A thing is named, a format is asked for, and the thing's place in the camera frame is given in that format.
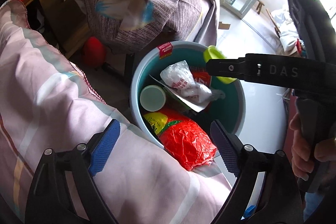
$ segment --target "cardboard piece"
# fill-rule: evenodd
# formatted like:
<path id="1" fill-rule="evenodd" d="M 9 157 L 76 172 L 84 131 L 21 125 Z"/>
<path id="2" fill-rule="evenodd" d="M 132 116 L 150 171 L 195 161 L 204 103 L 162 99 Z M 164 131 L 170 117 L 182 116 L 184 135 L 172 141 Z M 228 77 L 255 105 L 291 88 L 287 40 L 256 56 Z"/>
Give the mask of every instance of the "cardboard piece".
<path id="1" fill-rule="evenodd" d="M 157 79 L 155 79 L 153 76 L 150 75 L 150 77 L 152 77 L 157 83 L 159 83 L 160 85 L 163 85 L 166 89 L 168 89 L 175 97 L 177 97 L 177 99 L 181 100 L 184 104 L 186 104 L 188 107 L 190 107 L 192 110 L 196 111 L 196 112 L 200 112 L 203 109 L 205 109 L 207 107 L 207 105 L 210 103 L 210 99 L 205 100 L 204 102 L 201 103 L 195 103 L 192 102 L 192 98 L 185 98 L 180 96 L 177 93 L 176 89 L 172 89 L 171 87 L 167 86 L 163 80 L 159 81 Z"/>
<path id="2" fill-rule="evenodd" d="M 225 24 L 223 22 L 220 22 L 218 25 L 218 29 L 220 30 L 229 30 L 231 24 Z"/>

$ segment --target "trash can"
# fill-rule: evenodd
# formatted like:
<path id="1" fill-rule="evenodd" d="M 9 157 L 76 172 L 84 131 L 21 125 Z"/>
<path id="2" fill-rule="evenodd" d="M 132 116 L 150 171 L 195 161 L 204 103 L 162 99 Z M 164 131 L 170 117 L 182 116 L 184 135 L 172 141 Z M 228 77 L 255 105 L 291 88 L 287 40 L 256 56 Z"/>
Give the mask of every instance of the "trash can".
<path id="1" fill-rule="evenodd" d="M 140 113 L 140 92 L 145 86 L 153 84 L 149 75 L 159 79 L 160 72 L 176 62 L 186 60 L 189 66 L 205 68 L 203 52 L 207 48 L 201 44 L 186 41 L 175 41 L 171 44 L 173 47 L 170 56 L 160 59 L 159 49 L 155 48 L 142 59 L 135 70 L 130 91 L 130 107 L 135 123 L 143 131 L 147 140 L 161 148 L 163 145 L 147 129 Z M 245 96 L 240 81 L 224 84 L 217 77 L 212 77 L 211 87 L 223 90 L 226 97 L 211 102 L 207 111 L 200 112 L 201 119 L 196 122 L 205 130 L 204 124 L 210 125 L 210 122 L 218 119 L 229 133 L 239 135 L 245 118 Z"/>

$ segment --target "red label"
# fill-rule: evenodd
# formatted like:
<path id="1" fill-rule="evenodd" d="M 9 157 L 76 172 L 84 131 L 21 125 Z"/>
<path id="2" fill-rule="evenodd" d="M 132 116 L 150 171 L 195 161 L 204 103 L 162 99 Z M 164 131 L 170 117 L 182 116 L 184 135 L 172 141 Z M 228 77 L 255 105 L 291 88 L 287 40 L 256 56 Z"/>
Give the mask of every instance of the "red label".
<path id="1" fill-rule="evenodd" d="M 164 43 L 157 47 L 159 49 L 159 57 L 160 59 L 165 58 L 171 55 L 173 51 L 173 45 L 170 42 Z"/>

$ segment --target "red ball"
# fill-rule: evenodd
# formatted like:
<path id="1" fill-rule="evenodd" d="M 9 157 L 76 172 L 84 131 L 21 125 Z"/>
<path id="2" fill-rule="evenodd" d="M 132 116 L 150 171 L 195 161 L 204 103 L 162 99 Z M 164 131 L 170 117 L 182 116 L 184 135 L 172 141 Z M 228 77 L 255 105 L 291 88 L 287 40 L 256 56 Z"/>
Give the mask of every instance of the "red ball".
<path id="1" fill-rule="evenodd" d="M 106 57 L 106 48 L 96 38 L 90 37 L 84 44 L 82 49 L 82 61 L 84 64 L 98 68 L 103 65 Z"/>

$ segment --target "finger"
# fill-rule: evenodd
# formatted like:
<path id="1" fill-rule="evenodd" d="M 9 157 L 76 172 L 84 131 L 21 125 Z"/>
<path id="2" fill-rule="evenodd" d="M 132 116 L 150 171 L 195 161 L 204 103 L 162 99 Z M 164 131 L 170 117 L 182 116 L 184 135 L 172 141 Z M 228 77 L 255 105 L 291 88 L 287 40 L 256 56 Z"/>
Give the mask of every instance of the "finger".
<path id="1" fill-rule="evenodd" d="M 303 172 L 301 169 L 299 169 L 292 158 L 292 169 L 294 175 L 296 175 L 298 178 L 302 178 L 303 180 L 307 181 L 309 179 L 309 176 L 306 172 Z"/>
<path id="2" fill-rule="evenodd" d="M 301 128 L 301 120 L 300 115 L 298 113 L 296 113 L 293 119 L 290 121 L 289 128 L 291 130 L 299 130 Z"/>
<path id="3" fill-rule="evenodd" d="M 336 139 L 319 142 L 315 146 L 314 157 L 321 162 L 336 160 Z"/>
<path id="4" fill-rule="evenodd" d="M 298 167 L 303 172 L 308 172 L 308 173 L 313 172 L 314 163 L 311 160 L 305 161 L 295 152 L 294 149 L 292 149 L 292 155 L 293 155 L 292 161 L 295 163 L 296 167 Z"/>
<path id="5" fill-rule="evenodd" d="M 294 139 L 292 148 L 300 156 L 300 158 L 305 161 L 309 160 L 310 157 L 310 145 L 302 137 L 301 130 L 294 131 Z"/>

